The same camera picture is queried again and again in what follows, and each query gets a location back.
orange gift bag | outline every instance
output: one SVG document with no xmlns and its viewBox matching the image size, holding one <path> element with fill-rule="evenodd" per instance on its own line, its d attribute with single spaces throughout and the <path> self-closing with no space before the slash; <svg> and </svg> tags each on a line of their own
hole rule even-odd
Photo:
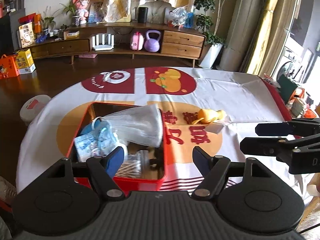
<svg viewBox="0 0 320 240">
<path fill-rule="evenodd" d="M 14 56 L 2 55 L 0 59 L 0 79 L 19 75 Z"/>
</svg>

kettlebell handle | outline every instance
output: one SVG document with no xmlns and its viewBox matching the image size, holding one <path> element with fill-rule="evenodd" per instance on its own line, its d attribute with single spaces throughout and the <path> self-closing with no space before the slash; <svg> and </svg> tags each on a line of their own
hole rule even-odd
<svg viewBox="0 0 320 240">
<path fill-rule="evenodd" d="M 157 34 L 159 35 L 157 41 L 160 40 L 160 38 L 161 38 L 161 32 L 160 32 L 160 31 L 157 31 L 157 30 L 148 30 L 148 31 L 146 32 L 146 39 L 147 39 L 147 40 L 150 40 L 149 33 L 157 33 Z"/>
</svg>

black cylinder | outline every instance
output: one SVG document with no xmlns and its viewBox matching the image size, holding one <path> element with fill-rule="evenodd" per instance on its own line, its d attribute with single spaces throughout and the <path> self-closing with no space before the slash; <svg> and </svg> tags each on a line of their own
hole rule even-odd
<svg viewBox="0 0 320 240">
<path fill-rule="evenodd" d="M 138 9 L 138 23 L 146 23 L 148 16 L 148 7 L 139 7 Z"/>
</svg>

dark brown floor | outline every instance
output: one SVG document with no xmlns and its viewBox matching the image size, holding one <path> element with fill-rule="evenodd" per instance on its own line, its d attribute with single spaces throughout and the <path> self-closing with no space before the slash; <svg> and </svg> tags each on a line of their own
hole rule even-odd
<svg viewBox="0 0 320 240">
<path fill-rule="evenodd" d="M 95 59 L 70 57 L 36 60 L 32 74 L 0 80 L 0 176 L 15 185 L 20 143 L 27 127 L 20 119 L 23 104 L 36 95 L 54 97 L 61 91 L 103 71 L 150 66 L 192 66 L 191 60 L 161 56 L 98 55 Z"/>
</svg>

tall white flower pot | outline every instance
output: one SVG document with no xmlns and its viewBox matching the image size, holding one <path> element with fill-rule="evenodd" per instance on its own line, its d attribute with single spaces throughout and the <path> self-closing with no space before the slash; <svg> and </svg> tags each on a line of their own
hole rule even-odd
<svg viewBox="0 0 320 240">
<path fill-rule="evenodd" d="M 204 56 L 203 60 L 199 64 L 202 68 L 212 68 L 213 63 L 215 62 L 217 56 L 219 55 L 220 50 L 222 49 L 221 43 L 216 43 L 210 47 L 207 54 Z"/>
</svg>

